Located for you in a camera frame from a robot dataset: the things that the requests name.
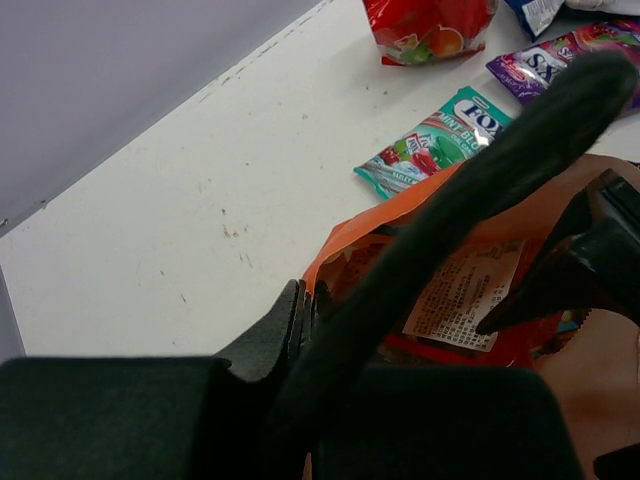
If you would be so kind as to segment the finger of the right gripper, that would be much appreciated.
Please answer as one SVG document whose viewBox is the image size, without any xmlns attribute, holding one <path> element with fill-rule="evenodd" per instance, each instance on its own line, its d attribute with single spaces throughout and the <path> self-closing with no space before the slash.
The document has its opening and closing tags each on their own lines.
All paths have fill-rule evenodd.
<svg viewBox="0 0 640 480">
<path fill-rule="evenodd" d="M 599 480 L 640 480 L 640 444 L 598 456 L 593 471 Z"/>
<path fill-rule="evenodd" d="M 574 195 L 522 282 L 476 332 L 586 309 L 639 323 L 639 191 L 612 169 Z"/>
</svg>

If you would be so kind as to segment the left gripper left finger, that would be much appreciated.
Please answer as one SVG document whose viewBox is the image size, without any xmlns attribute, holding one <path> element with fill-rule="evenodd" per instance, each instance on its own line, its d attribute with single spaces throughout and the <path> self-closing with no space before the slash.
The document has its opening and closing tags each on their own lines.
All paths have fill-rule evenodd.
<svg viewBox="0 0 640 480">
<path fill-rule="evenodd" d="M 219 352 L 29 357 L 1 368 L 5 479 L 254 479 L 263 419 L 296 355 L 304 283 Z"/>
</svg>

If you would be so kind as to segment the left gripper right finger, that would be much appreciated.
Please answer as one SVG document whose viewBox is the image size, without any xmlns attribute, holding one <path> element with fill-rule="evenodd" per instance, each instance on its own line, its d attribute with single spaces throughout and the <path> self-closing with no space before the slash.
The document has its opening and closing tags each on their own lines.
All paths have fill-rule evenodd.
<svg viewBox="0 0 640 480">
<path fill-rule="evenodd" d="M 580 479 L 556 398 L 529 369 L 391 366 L 375 347 L 404 304 L 325 303 L 266 416 L 263 479 Z"/>
</svg>

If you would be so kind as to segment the orange paper bag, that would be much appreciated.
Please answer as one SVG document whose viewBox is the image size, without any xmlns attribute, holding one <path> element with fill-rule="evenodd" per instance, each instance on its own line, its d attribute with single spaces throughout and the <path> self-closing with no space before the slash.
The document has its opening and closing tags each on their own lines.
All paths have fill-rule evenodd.
<svg viewBox="0 0 640 480">
<path fill-rule="evenodd" d="M 337 225 L 304 274 L 308 290 L 317 294 L 326 284 L 332 305 L 355 293 L 383 294 L 407 314 L 464 245 L 536 240 L 541 249 L 574 195 L 608 169 L 639 191 L 636 168 L 590 154 L 629 105 L 637 82 L 636 67 L 621 52 L 578 56 L 473 158 Z M 374 362 L 412 366 L 374 358 L 399 316 L 375 347 Z M 604 341 L 579 335 L 549 358 L 555 373 L 541 378 L 550 390 L 552 383 L 582 380 L 604 348 Z"/>
</svg>

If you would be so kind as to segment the red snack packet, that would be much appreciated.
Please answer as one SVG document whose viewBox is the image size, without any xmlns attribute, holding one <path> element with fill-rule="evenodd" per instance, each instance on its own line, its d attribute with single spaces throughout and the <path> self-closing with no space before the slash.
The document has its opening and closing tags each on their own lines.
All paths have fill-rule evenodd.
<svg viewBox="0 0 640 480">
<path fill-rule="evenodd" d="M 472 242 L 436 271 L 407 314 L 395 321 L 375 360 L 394 365 L 533 366 L 562 350 L 586 309 L 565 310 L 514 329 L 479 335 L 479 322 L 523 279 L 536 240 Z"/>
</svg>

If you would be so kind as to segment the green wafer packet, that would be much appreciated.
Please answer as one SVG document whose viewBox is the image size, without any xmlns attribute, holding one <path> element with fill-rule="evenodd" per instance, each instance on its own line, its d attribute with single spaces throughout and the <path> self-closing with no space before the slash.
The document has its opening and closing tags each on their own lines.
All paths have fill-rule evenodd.
<svg viewBox="0 0 640 480">
<path fill-rule="evenodd" d="M 474 157 L 511 118 L 470 86 L 418 125 L 354 168 L 383 199 Z"/>
</svg>

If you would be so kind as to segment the purple Fox's candy bag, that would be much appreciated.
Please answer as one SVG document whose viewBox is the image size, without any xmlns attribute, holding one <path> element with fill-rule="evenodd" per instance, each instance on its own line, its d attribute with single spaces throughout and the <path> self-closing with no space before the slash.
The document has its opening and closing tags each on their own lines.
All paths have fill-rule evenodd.
<svg viewBox="0 0 640 480">
<path fill-rule="evenodd" d="M 576 57 L 599 50 L 624 53 L 639 65 L 639 19 L 614 19 L 587 25 L 486 64 L 489 72 L 520 104 L 543 93 Z"/>
</svg>

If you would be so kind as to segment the blue white snack packet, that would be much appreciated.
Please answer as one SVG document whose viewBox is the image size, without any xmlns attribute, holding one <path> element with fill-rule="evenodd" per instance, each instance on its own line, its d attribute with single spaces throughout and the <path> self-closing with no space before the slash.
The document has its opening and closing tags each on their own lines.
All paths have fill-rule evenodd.
<svg viewBox="0 0 640 480">
<path fill-rule="evenodd" d="M 637 0 L 506 0 L 530 40 L 538 39 L 563 8 L 589 14 L 638 16 Z"/>
</svg>

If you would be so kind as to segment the red chocolate bar packet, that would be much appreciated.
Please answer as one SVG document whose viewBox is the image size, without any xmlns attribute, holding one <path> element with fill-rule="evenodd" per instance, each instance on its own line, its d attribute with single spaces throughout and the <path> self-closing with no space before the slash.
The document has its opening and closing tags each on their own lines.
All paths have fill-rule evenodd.
<svg viewBox="0 0 640 480">
<path fill-rule="evenodd" d="M 372 0 L 363 5 L 381 63 L 402 67 L 484 50 L 498 7 L 487 0 Z"/>
</svg>

